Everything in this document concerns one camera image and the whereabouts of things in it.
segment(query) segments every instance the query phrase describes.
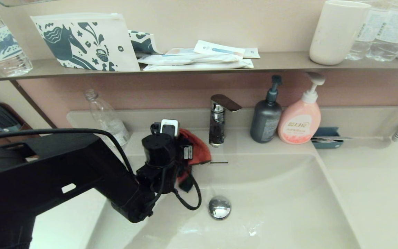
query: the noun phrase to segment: wall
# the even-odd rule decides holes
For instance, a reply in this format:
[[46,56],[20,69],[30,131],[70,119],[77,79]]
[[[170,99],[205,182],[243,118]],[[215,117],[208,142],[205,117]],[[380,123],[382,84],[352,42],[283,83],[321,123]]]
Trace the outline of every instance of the wall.
[[[398,105],[398,71],[324,72],[327,82],[319,87],[320,106]],[[82,92],[96,89],[116,109],[206,108],[210,96],[223,93],[243,107],[265,98],[270,73],[179,74],[109,77],[67,77],[19,81],[46,115],[59,127],[69,127],[70,110],[88,109]],[[288,106],[311,83],[302,72],[281,73],[278,102]]]
[[0,81],[0,103],[11,106],[33,129],[50,126],[9,81]]
[[[52,58],[29,16],[73,12],[122,13],[132,30],[154,33],[158,48],[193,47],[198,39],[261,52],[309,50],[325,0],[60,0],[0,14],[31,59]],[[398,105],[398,71],[324,72],[319,104]],[[279,101],[296,101],[309,83],[285,72]],[[179,74],[23,80],[19,83],[60,127],[69,110],[87,109],[82,91],[94,87],[119,109],[199,108],[224,93],[244,107],[264,98],[271,74]]]

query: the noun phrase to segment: faucet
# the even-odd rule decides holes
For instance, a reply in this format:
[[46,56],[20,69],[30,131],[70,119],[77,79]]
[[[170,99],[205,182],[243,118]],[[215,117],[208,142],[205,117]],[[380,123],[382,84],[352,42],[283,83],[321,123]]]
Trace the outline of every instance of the faucet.
[[225,109],[236,112],[242,107],[223,94],[215,94],[211,97],[210,133],[208,142],[217,148],[225,139]]

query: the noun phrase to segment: towel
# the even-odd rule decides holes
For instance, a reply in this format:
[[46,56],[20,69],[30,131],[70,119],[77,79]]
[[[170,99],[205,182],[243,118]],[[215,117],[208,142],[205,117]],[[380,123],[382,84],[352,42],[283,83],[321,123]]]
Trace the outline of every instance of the towel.
[[179,188],[188,192],[193,187],[191,166],[210,162],[211,154],[208,146],[190,131],[179,129],[179,133],[178,141],[193,145],[193,159],[183,163],[177,174]]

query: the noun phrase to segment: faucet handle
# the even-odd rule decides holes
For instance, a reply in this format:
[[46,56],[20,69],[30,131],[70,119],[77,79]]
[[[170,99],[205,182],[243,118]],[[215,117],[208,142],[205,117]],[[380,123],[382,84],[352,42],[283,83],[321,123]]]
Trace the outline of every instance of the faucet handle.
[[224,109],[230,112],[236,112],[242,109],[242,106],[232,101],[230,98],[223,94],[215,94],[211,97],[211,110],[216,113],[221,113]]

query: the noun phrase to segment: bathroom sink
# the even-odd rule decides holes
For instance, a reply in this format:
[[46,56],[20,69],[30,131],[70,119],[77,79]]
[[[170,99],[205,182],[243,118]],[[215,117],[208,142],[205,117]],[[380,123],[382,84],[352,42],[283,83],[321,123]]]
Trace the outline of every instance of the bathroom sink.
[[[197,211],[163,195],[145,221],[132,224],[104,205],[90,249],[358,249],[359,244],[313,154],[227,154],[227,164],[194,166]],[[145,156],[129,156],[134,168]],[[213,219],[209,200],[227,197],[231,214]],[[196,205],[192,189],[181,196]]]

